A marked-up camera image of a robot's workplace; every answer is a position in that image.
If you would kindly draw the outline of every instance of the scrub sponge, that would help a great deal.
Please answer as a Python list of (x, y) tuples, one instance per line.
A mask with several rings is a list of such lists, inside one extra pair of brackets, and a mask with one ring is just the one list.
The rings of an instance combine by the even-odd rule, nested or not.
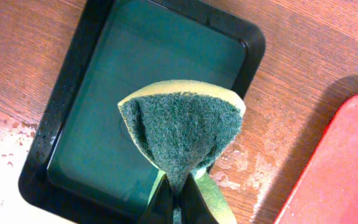
[(135, 145), (165, 171), (175, 194), (234, 140), (246, 110), (233, 91), (191, 80), (151, 84), (118, 107)]

